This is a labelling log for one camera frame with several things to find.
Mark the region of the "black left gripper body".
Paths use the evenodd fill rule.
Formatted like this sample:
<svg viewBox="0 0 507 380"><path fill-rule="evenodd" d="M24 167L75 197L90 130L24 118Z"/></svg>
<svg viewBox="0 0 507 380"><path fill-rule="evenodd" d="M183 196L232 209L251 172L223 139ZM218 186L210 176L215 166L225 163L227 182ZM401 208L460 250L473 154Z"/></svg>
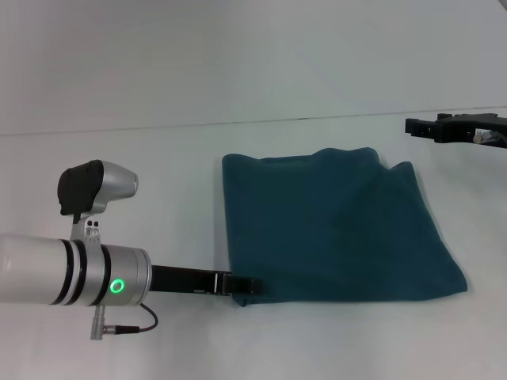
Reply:
<svg viewBox="0 0 507 380"><path fill-rule="evenodd" d="M152 266L150 292L230 295L233 290L229 272Z"/></svg>

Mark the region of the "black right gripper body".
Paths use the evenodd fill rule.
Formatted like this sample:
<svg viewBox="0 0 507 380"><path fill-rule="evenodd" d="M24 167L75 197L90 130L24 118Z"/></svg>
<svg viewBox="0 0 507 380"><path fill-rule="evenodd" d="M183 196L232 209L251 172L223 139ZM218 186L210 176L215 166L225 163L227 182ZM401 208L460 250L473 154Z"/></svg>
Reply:
<svg viewBox="0 0 507 380"><path fill-rule="evenodd" d="M438 114L435 143L472 143L506 148L506 118L494 113Z"/></svg>

